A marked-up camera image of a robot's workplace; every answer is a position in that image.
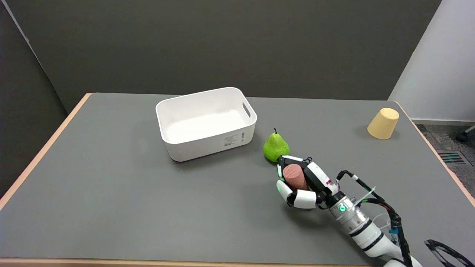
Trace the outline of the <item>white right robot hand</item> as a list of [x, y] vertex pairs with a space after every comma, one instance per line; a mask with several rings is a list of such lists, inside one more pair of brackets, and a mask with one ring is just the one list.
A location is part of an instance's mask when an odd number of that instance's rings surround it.
[[290, 207], [301, 209], [323, 207], [339, 191], [328, 175], [312, 161], [311, 157], [302, 159], [290, 155], [278, 158], [278, 192]]

